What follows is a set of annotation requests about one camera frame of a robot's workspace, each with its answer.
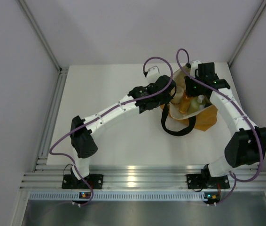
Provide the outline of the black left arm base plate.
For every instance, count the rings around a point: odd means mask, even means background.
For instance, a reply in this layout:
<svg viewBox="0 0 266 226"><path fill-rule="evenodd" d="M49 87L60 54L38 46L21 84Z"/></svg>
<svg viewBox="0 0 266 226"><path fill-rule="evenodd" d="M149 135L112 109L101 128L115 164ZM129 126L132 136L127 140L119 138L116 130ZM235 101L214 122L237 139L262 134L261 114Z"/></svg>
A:
<svg viewBox="0 0 266 226"><path fill-rule="evenodd" d="M91 186L92 189L102 189L103 174L90 174L85 181ZM62 189L88 189L89 187L82 180L78 180L72 174L63 176Z"/></svg>

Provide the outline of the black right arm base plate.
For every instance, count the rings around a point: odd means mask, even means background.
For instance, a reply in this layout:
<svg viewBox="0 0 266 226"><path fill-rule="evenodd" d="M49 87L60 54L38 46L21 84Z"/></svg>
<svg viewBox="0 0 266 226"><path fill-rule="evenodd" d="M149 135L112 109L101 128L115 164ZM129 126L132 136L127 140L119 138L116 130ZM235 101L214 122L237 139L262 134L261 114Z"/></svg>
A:
<svg viewBox="0 0 266 226"><path fill-rule="evenodd" d="M187 174L188 189L201 190L201 189L229 189L230 184L227 176L212 178L204 177L201 174Z"/></svg>

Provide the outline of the white cream bottle beige cap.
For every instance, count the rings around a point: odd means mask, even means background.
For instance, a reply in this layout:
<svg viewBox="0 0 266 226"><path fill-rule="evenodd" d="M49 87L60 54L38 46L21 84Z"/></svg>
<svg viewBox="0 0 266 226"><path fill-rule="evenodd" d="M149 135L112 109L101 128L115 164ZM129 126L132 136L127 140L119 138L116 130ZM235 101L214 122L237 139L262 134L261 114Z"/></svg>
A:
<svg viewBox="0 0 266 226"><path fill-rule="evenodd" d="M172 104L179 104L181 102L181 99L183 97L185 89L181 86L176 86L171 92L170 95L172 96L171 103Z"/></svg>

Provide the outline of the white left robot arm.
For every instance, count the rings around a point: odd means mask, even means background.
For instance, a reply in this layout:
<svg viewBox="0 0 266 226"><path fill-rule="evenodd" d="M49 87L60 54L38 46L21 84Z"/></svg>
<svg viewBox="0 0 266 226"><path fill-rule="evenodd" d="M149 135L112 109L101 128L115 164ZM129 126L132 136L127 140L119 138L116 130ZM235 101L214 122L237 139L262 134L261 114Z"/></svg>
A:
<svg viewBox="0 0 266 226"><path fill-rule="evenodd" d="M84 188L89 182L89 164L91 156L98 151L95 139L116 123L167 104L172 99L170 92L176 87L174 80L166 75L159 76L154 83L133 88L111 108L81 119L72 119L71 130L80 128L70 135L74 153L72 182L78 188Z"/></svg>

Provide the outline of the orange liquid bottle pink cap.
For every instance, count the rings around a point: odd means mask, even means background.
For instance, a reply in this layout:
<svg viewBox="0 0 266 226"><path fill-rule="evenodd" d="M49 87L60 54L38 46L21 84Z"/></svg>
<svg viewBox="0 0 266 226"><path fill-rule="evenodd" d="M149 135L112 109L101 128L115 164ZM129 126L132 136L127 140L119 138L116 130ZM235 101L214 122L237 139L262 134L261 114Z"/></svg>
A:
<svg viewBox="0 0 266 226"><path fill-rule="evenodd" d="M180 101L180 105L179 105L179 111L182 113L182 114L186 114L187 111L188 111L188 108L190 106L190 103L192 101L192 97L188 97L186 94L184 94L182 96L182 99Z"/></svg>

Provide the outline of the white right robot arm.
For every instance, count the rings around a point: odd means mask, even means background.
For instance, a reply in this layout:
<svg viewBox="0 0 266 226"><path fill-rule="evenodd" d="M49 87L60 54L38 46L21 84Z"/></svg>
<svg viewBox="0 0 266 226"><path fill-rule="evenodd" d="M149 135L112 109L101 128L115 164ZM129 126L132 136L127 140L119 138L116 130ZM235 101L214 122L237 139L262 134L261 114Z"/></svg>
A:
<svg viewBox="0 0 266 226"><path fill-rule="evenodd" d="M262 170L266 153L266 128L258 127L248 117L235 99L229 83L216 74L213 62L193 61L190 65L190 74L185 77L187 95L207 97L217 108L231 134L224 154L204 167L206 172L201 175L202 183L212 187L219 177L233 169L258 163L256 174L249 179L253 181Z"/></svg>

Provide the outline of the orange canvas bag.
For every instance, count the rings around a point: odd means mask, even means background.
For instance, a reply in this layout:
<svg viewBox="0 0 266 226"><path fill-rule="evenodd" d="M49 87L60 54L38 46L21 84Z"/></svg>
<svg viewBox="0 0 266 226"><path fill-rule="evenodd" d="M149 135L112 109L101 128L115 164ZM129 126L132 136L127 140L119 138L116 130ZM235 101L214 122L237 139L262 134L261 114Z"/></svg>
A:
<svg viewBox="0 0 266 226"><path fill-rule="evenodd" d="M217 122L217 108L204 95L188 97L186 94L185 78L187 75L180 69L174 73L176 87L171 91L174 98L170 103L161 106L161 125L163 130L176 137L190 133L193 129L207 131ZM172 131L166 127L166 119L172 118L186 127Z"/></svg>

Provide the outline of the green lotion pump bottle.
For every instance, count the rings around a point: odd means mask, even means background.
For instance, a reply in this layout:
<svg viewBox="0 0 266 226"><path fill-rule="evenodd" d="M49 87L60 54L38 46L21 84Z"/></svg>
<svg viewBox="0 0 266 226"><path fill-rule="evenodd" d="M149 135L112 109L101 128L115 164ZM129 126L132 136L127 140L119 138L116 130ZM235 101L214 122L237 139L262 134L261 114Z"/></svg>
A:
<svg viewBox="0 0 266 226"><path fill-rule="evenodd" d="M204 95L199 95L195 97L188 108L188 114L195 113L205 108L205 97Z"/></svg>

